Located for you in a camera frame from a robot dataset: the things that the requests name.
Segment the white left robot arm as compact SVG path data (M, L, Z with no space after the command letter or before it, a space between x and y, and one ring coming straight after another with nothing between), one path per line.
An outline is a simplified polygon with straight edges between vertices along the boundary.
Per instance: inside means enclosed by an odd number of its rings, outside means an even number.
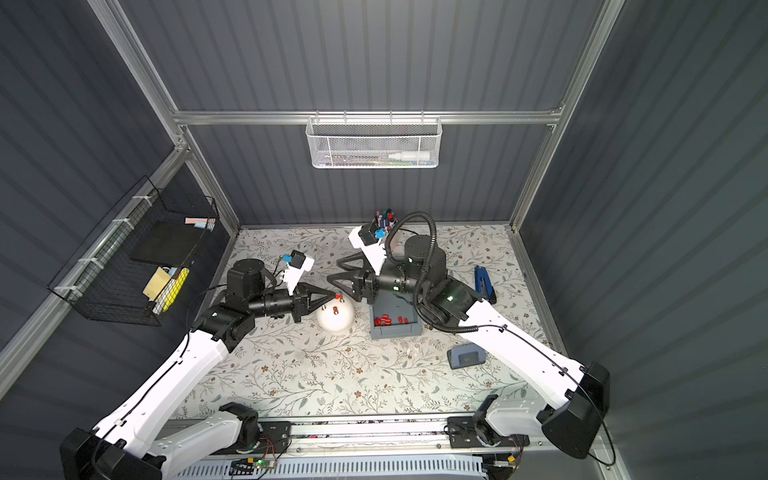
M162 427L194 387L250 334L257 320L290 315L300 322L335 299L302 281L313 258L283 256L277 280L263 261L236 262L222 302L189 328L169 358L119 407L93 428L74 429L60 445L67 479L170 479L221 449L250 451L267 440L256 410L236 402L181 432L160 438Z

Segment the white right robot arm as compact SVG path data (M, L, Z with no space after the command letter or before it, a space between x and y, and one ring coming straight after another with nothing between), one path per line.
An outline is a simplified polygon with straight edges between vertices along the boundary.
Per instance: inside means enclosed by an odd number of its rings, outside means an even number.
M592 457L610 409L610 373L603 365L583 365L555 352L450 275L436 223L423 211L389 227L372 220L353 228L348 240L356 252L338 260L340 270L328 276L330 284L370 304L383 292L393 293L413 307L426 327L458 335L491 354L543 399L534 428L570 457Z

